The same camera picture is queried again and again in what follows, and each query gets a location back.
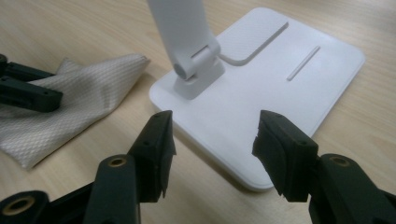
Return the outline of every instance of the gray cloth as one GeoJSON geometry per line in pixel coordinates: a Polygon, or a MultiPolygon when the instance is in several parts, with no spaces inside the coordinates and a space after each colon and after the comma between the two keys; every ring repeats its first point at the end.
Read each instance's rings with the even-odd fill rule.
{"type": "Polygon", "coordinates": [[[56,76],[32,82],[61,91],[60,108],[39,113],[0,105],[0,149],[23,168],[32,168],[117,108],[148,64],[140,54],[88,66],[65,59],[56,76]]]}

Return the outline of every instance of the black clamp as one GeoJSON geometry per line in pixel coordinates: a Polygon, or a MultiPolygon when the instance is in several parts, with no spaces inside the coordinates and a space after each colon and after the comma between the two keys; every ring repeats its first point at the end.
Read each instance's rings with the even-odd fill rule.
{"type": "Polygon", "coordinates": [[[56,110],[61,105],[61,92],[28,83],[52,76],[22,64],[8,63],[7,57],[0,54],[0,104],[38,112],[56,110]]]}
{"type": "Polygon", "coordinates": [[[174,155],[172,111],[163,111],[127,154],[101,161],[94,182],[53,202],[37,190],[12,195],[0,202],[0,224],[140,223],[139,204],[164,196],[174,155]]]}
{"type": "Polygon", "coordinates": [[[253,146],[288,202],[306,202],[313,223],[396,223],[396,196],[378,189],[352,159],[318,156],[318,145],[282,115],[262,111],[253,146]]]}

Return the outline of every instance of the clamp jaw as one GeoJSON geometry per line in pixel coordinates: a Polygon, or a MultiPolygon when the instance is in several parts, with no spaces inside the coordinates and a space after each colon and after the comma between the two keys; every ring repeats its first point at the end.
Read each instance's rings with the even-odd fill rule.
{"type": "Polygon", "coordinates": [[[38,112],[52,112],[59,108],[63,94],[28,83],[52,77],[38,69],[18,63],[8,63],[0,54],[0,104],[13,105],[38,112]]]}
{"type": "Polygon", "coordinates": [[[352,159],[326,154],[284,116],[262,111],[253,155],[279,194],[306,202],[313,223],[396,223],[396,196],[378,189],[352,159]]]}
{"type": "Polygon", "coordinates": [[[178,74],[174,89],[193,99],[224,73],[220,45],[206,23],[202,0],[148,0],[148,5],[178,74]]]}

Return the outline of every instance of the white plastic stand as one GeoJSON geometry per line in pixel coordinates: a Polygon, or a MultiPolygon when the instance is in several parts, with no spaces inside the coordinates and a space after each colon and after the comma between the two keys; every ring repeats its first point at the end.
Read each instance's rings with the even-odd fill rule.
{"type": "Polygon", "coordinates": [[[252,190],[271,188],[252,154],[260,111],[282,114],[312,136],[364,63],[360,50],[267,8],[217,37],[225,73],[193,99],[175,71],[149,96],[203,152],[252,190]]]}

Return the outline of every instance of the fabric sheet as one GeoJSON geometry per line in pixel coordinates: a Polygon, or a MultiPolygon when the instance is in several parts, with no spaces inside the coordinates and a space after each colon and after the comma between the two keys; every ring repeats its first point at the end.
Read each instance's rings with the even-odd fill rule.
{"type": "Polygon", "coordinates": [[[56,76],[31,83],[61,91],[61,106],[40,113],[0,105],[0,149],[30,169],[97,120],[111,113],[149,60],[130,54],[82,66],[65,59],[56,76]]]}

